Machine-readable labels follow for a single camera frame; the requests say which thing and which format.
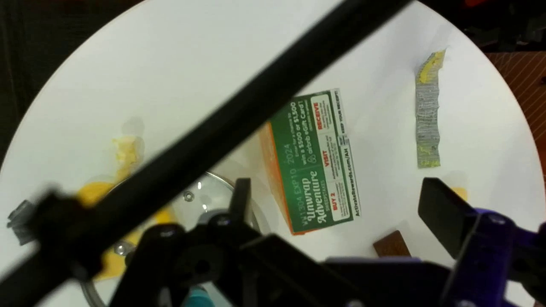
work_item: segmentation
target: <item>black cable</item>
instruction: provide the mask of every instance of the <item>black cable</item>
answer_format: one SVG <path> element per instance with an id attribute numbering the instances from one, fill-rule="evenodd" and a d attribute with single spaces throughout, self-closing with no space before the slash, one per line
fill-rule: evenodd
<path id="1" fill-rule="evenodd" d="M 69 229 L 69 237 L 76 241 L 73 246 L 85 244 L 85 249 L 98 258 L 103 249 L 219 162 L 315 75 L 409 2 L 346 0 L 339 4 L 219 109 L 102 198 L 92 210 L 90 218 L 74 222 L 76 227 Z M 10 300 L 8 305 L 34 305 L 54 288 L 51 282 L 45 283 L 45 288 L 39 282 L 15 285 L 18 275 L 28 271 L 27 266 L 28 263 L 18 266 L 15 275 L 1 282 L 0 297 L 3 300 L 15 295 L 6 290 L 6 282 L 13 283 L 18 293 L 32 292 L 34 295 L 18 297 Z M 40 270 L 51 271 L 39 266 L 32 268 L 35 275 L 42 275 Z"/>

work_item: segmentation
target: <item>table surface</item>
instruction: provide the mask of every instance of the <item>table surface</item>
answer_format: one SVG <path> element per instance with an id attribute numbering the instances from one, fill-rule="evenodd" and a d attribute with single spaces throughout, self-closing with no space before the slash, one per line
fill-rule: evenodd
<path id="1" fill-rule="evenodd" d="M 47 186 L 73 193 L 114 171 L 110 140 L 138 135 L 150 159 L 242 87 L 332 0 L 143 2 L 81 44 L 49 79 L 22 119 L 0 172 L 0 215 Z M 414 157 L 414 75 L 446 50 L 440 72 L 441 167 Z M 458 181 L 474 206 L 492 208 L 535 230 L 546 217 L 537 152 L 510 89 L 453 26 L 412 4 L 349 51 L 303 92 L 337 89 L 354 157 L 361 218 L 293 237 L 274 203 L 255 137 L 221 164 L 226 179 L 252 177 L 267 229 L 315 259 L 375 256 L 371 242 L 399 229 L 412 256 L 452 264 L 416 217 L 426 176 Z M 0 232 L 6 271 L 34 246 Z M 516 288 L 510 299 L 530 302 Z M 51 305 L 85 305 L 66 285 Z"/>

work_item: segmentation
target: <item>white circular surface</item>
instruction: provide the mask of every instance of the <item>white circular surface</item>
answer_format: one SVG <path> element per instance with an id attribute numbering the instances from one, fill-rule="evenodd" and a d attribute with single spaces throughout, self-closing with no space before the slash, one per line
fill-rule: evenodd
<path id="1" fill-rule="evenodd" d="M 332 0 L 148 0 L 80 46 L 35 97 L 0 172 L 0 217 L 56 184 L 73 193 L 114 169 L 110 138 L 139 135 L 153 157 L 271 62 Z M 438 50 L 441 167 L 416 169 L 414 75 Z M 414 256 L 450 264 L 416 218 L 424 176 L 462 177 L 469 201 L 535 230 L 546 217 L 537 152 L 511 92 L 491 63 L 440 15 L 412 4 L 303 92 L 339 89 L 356 167 L 361 218 L 291 237 L 266 186 L 255 138 L 214 172 L 252 177 L 267 227 L 315 259 L 373 256 L 371 242 L 399 229 Z M 34 246 L 0 232 L 6 271 Z M 520 292 L 513 302 L 530 302 Z M 85 305 L 74 285 L 47 299 Z"/>

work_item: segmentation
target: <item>dark background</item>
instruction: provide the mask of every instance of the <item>dark background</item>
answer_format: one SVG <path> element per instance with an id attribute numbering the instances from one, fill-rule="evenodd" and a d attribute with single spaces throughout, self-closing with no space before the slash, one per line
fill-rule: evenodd
<path id="1" fill-rule="evenodd" d="M 0 162 L 20 118 L 52 72 L 90 34 L 138 2 L 0 0 Z M 546 0 L 424 0 L 424 4 L 467 33 L 491 56 L 546 50 L 542 38 Z M 516 62 L 496 58 L 496 63 L 510 70 L 510 63 Z M 523 73 L 530 80 L 518 77 L 508 84 L 532 82 L 537 87 L 542 84 L 539 89 L 544 89 L 546 79 L 540 73 L 542 70 L 530 77 Z"/>

